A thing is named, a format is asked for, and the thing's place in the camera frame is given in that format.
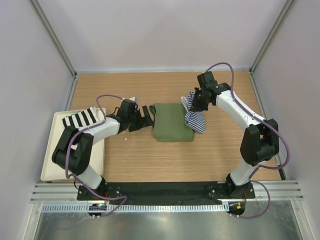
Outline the olive green tank top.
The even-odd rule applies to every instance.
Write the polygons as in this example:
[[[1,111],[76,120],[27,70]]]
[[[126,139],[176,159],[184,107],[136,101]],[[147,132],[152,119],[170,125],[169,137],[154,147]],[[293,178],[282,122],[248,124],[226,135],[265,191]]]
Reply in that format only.
[[[153,114],[153,137],[158,142],[193,142],[194,131],[185,125],[186,109],[182,103],[155,103],[149,106]]]

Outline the blue white striped tank top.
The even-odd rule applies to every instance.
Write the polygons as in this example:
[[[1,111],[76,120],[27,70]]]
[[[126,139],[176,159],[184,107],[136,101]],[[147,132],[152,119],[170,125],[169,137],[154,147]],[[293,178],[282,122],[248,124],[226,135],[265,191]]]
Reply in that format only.
[[[185,108],[184,124],[193,131],[204,134],[205,133],[205,116],[200,111],[191,111],[192,103],[195,97],[195,93],[190,91],[187,97],[182,96],[180,98],[183,107]]]

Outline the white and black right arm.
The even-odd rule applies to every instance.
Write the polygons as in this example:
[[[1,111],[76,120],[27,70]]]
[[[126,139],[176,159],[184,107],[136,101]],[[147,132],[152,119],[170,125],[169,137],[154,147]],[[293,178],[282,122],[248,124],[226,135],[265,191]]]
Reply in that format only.
[[[238,98],[227,83],[218,83],[212,72],[197,76],[199,87],[191,111],[207,111],[209,104],[224,110],[243,129],[240,145],[241,161],[226,177],[225,192],[231,198],[240,198],[258,166],[272,159],[279,152],[279,137],[270,129],[278,130],[274,119],[266,120],[256,114]]]

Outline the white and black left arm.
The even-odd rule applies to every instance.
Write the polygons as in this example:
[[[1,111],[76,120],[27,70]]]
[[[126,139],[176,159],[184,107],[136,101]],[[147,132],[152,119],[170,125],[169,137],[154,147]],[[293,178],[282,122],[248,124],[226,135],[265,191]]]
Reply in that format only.
[[[66,177],[83,183],[93,199],[101,200],[106,194],[105,179],[91,166],[93,146],[126,130],[138,131],[153,124],[148,107],[139,107],[135,100],[124,98],[113,113],[92,124],[66,126],[53,151],[51,160],[65,170]]]

